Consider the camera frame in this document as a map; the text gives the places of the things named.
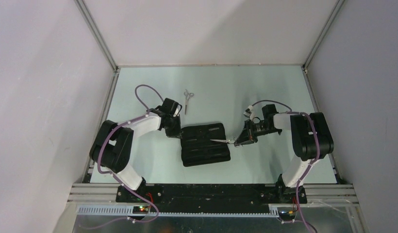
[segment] purple cable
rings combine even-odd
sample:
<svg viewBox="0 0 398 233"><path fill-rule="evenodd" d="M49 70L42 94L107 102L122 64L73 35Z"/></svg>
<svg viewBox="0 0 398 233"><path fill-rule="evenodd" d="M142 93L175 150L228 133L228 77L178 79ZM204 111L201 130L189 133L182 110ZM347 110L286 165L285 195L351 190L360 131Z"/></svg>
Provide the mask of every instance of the purple cable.
<svg viewBox="0 0 398 233"><path fill-rule="evenodd" d="M300 181L303 180L303 179L305 179L306 175L308 175L309 171L310 171L311 168L312 168L312 164L314 164L314 163L319 159L319 156L320 156L319 140L318 140L318 138L317 138L317 134L316 134L316 129L315 129L314 122L312 121L311 117L310 117L307 113L304 113L304 112L300 112L300 113L299 113L299 112L287 112L287 113L288 113L288 114L299 114L299 115L305 116L305 117L308 119L309 124L311 125L312 133L313 133L313 135L314 135L314 140L315 140L315 144L316 144L316 157L315 157L314 160L312 160L312 161L308 164L308 167L306 168L305 172L302 174L302 176L299 178L298 182L296 183L296 206L298 207L298 210L299 210L299 213L300 213L300 217L302 218L303 224L305 224L305 227L306 227L310 232L314 233L314 232L311 231L311 229L309 228L309 223L305 220L305 218L304 218L304 216L303 216L303 213L302 213L302 210L301 210L301 208L300 208L300 203L299 203L299 185L300 185Z"/></svg>
<svg viewBox="0 0 398 233"><path fill-rule="evenodd" d="M281 103L281 102L278 102L278 101L275 101L275 100L260 100L260 101L258 101L256 103L252 104L252 106L255 106L256 104L261 103L261 102L277 103L277 104L280 104L280 105L285 106L286 108L288 108L290 112L292 111L292 108L289 107L288 105L286 105L284 103Z"/></svg>
<svg viewBox="0 0 398 233"><path fill-rule="evenodd" d="M159 98L161 99L162 102L163 102L163 98L162 98L162 96L159 94L159 92L158 92L155 88L153 88L153 87L151 87L151 86L149 86L149 85L140 84L139 86L137 86L137 87L135 88L135 96L136 96L136 99L146 108L147 111L149 111L149 107L139 98L139 96L138 96L138 94L137 94L138 88L143 87L143 86L148 87L148 88L152 89L154 92L156 92L156 94L159 96Z"/></svg>

